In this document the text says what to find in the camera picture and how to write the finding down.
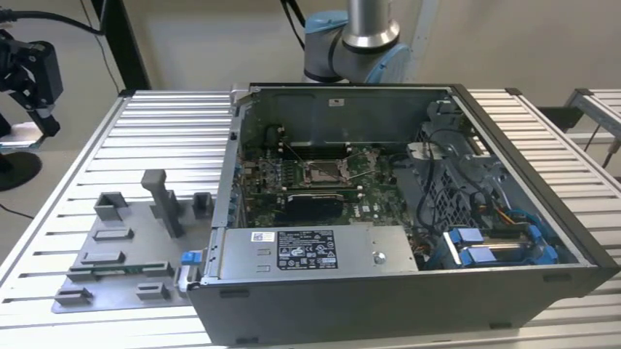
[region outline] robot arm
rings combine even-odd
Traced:
[[[60,130],[52,116],[54,101],[62,93],[58,61],[52,44],[21,42],[0,30],[0,92],[22,106],[44,137]],[[0,115],[0,137],[10,133],[10,125]]]
[[[348,0],[347,10],[319,12],[307,19],[305,80],[400,82],[409,48],[397,42],[399,24],[389,18],[389,0]]]

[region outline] metal frame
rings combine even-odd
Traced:
[[[615,183],[520,96],[470,90],[563,204],[621,263],[621,195]],[[93,222],[94,193],[114,187],[132,200],[140,170],[165,164],[181,195],[217,188],[230,118],[226,92],[137,92],[105,116],[58,187],[0,267],[0,343],[9,347],[202,347],[210,341],[190,307],[54,315],[52,297]],[[621,345],[621,275],[582,298],[560,300],[519,330],[340,342],[343,348],[592,348]],[[333,343],[295,345],[329,348]]]
[[[621,90],[575,89],[566,105],[578,107],[611,136],[621,139]]]

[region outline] yellow wire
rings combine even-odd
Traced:
[[[504,212],[502,212],[499,209],[495,209],[495,211],[498,211],[499,215],[502,216],[502,218],[504,218],[504,220],[511,223],[511,224],[515,224],[515,222],[511,220],[511,218],[504,214]]]

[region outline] black cable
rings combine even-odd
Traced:
[[[287,2],[289,4],[289,6],[291,6],[291,10],[292,10],[292,13],[293,13],[295,17],[297,17],[297,22],[300,22],[301,27],[305,27],[307,26],[307,20],[303,18],[303,13],[301,13],[301,10],[300,10],[300,6],[297,5],[297,1],[296,0],[288,0]]]
[[[25,213],[21,213],[21,212],[17,212],[17,211],[13,211],[11,209],[6,208],[6,206],[3,206],[2,204],[0,204],[0,209],[3,209],[7,213],[17,214],[21,217],[30,218],[31,220],[34,219],[34,217],[31,217],[30,215],[27,215]]]
[[[437,133],[437,132],[441,132],[441,131],[445,131],[445,132],[452,132],[452,133],[458,133],[460,134],[462,136],[464,137],[470,137],[470,136],[474,136],[475,134],[467,134],[464,133],[463,131],[459,131],[458,129],[436,129],[435,131],[431,132],[431,134],[428,135],[427,139],[429,140],[431,137],[433,137],[433,135]]]
[[[65,23],[93,35],[104,35],[104,22],[101,22],[101,27],[97,30],[92,27],[92,25],[89,27],[76,20],[50,12],[11,11],[10,9],[0,9],[0,23],[15,22],[17,20],[53,20],[56,22]]]
[[[428,230],[428,232],[432,235],[439,235],[437,231],[435,230],[435,227],[432,226],[432,222],[431,224],[427,224],[421,218],[421,209],[423,209],[424,202],[427,200],[428,192],[431,191],[431,182],[433,180],[433,165],[435,165],[433,164],[433,152],[431,151],[431,147],[428,147],[427,180],[424,181],[423,195],[416,205],[416,220],[419,224]]]
[[[588,149],[590,142],[592,142],[592,138],[595,134],[598,133],[598,131],[599,131],[599,125],[594,128],[592,134],[590,135],[588,141],[586,142],[586,146],[583,147],[583,151]]]
[[[104,3],[101,5],[101,18],[98,20],[98,23],[101,24],[101,27],[104,26],[104,21],[105,21],[104,16],[105,16],[105,7],[106,7],[105,4],[106,3],[108,3],[108,0],[104,0]],[[81,10],[84,11],[84,15],[86,16],[88,24],[92,27],[93,23],[90,22],[90,16],[88,16],[86,6],[84,5],[84,0],[80,0],[80,5],[81,5]],[[109,68],[108,58],[105,57],[104,45],[102,45],[101,40],[98,39],[97,35],[94,35],[94,40],[97,41],[98,49],[101,51],[101,57],[104,58],[105,70],[108,71],[109,79],[112,80],[112,83],[114,84],[116,94],[118,94],[120,93],[118,83],[116,82],[114,76],[112,75],[112,70]]]
[[[611,153],[608,153],[604,156],[603,164],[600,165],[602,168],[604,168],[608,165],[610,159],[611,159]]]
[[[295,37],[297,39],[297,42],[300,43],[301,50],[304,50],[304,45],[300,36],[297,35],[297,30],[295,29],[295,25],[292,24],[292,18],[291,18],[291,13],[289,13],[289,7],[288,7],[288,2],[287,0],[280,0],[280,5],[281,9],[284,10],[284,15],[287,16],[287,20],[291,25],[292,33],[295,34]]]
[[[443,148],[441,145],[439,143],[436,143],[433,140],[431,140],[431,137],[433,136],[433,134],[436,132],[440,132],[440,131],[447,131],[447,132],[455,132],[455,133],[459,133],[462,136],[467,137],[466,134],[463,134],[463,132],[455,130],[455,129],[436,129],[435,131],[432,131],[432,133],[429,133],[429,135],[427,136],[427,140],[423,141],[423,147],[424,145],[427,145],[428,147],[428,172],[427,172],[427,181],[424,183],[424,189],[423,189],[423,195],[420,197],[420,200],[417,201],[417,205],[416,205],[416,219],[417,219],[417,222],[421,224],[421,226],[431,232],[431,234],[433,235],[437,235],[437,231],[435,229],[435,226],[433,226],[433,223],[435,222],[431,222],[431,224],[427,224],[423,220],[421,220],[421,207],[423,207],[423,204],[424,204],[424,201],[427,199],[427,196],[428,196],[428,192],[431,191],[431,181],[432,181],[432,177],[433,177],[433,153],[431,151],[431,144],[435,144],[439,148]],[[456,162],[455,163],[455,170],[456,172],[459,173],[459,176],[466,180],[466,182],[472,186],[472,188],[475,189],[475,192],[474,192],[474,195],[476,195],[476,193],[480,193],[480,195],[483,195],[484,197],[484,203],[486,203],[486,213],[491,213],[491,210],[492,210],[492,207],[491,205],[494,204],[494,201],[491,199],[491,195],[483,190],[483,188],[476,184],[476,182],[474,182],[474,180],[467,177],[466,173],[463,172],[463,170],[460,169],[459,167],[459,163]]]

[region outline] barcode sticker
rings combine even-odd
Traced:
[[[275,232],[273,231],[253,231],[252,238],[249,240],[252,242],[273,242]]]

